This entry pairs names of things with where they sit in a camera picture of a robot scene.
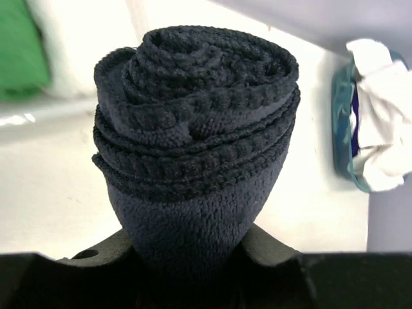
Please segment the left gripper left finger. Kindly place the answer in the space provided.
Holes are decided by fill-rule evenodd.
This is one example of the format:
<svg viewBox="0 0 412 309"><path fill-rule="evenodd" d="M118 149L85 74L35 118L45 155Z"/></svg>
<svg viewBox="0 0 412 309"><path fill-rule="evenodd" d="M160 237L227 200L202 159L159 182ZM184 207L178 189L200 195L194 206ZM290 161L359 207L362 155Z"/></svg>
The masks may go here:
<svg viewBox="0 0 412 309"><path fill-rule="evenodd" d="M120 230L73 258L1 255L1 308L136 308L138 261Z"/></svg>

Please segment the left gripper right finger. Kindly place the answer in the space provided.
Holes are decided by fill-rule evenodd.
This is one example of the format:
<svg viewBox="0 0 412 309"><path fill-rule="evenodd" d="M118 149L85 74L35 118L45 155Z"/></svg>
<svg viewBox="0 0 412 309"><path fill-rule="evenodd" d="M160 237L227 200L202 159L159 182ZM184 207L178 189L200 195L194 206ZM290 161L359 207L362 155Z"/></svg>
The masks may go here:
<svg viewBox="0 0 412 309"><path fill-rule="evenodd" d="M238 270L246 308L411 308L410 253L301 253L253 225Z"/></svg>

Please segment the dark blue towel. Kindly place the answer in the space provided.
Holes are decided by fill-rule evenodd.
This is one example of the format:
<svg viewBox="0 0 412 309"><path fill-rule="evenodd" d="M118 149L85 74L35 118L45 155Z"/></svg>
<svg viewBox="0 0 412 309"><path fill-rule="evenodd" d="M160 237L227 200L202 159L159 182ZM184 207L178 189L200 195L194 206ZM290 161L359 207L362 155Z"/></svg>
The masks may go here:
<svg viewBox="0 0 412 309"><path fill-rule="evenodd" d="M288 50L210 26L152 30L96 64L93 162L156 284L219 276L282 170L298 77Z"/></svg>

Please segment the white towel pile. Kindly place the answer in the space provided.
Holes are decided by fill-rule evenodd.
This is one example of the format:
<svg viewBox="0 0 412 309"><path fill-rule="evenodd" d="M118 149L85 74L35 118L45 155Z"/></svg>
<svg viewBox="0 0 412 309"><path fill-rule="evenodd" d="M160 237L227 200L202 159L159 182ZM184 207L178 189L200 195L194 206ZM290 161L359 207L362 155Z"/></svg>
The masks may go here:
<svg viewBox="0 0 412 309"><path fill-rule="evenodd" d="M347 42L359 74L355 174L371 192L402 185L411 172L411 70L373 39Z"/></svg>

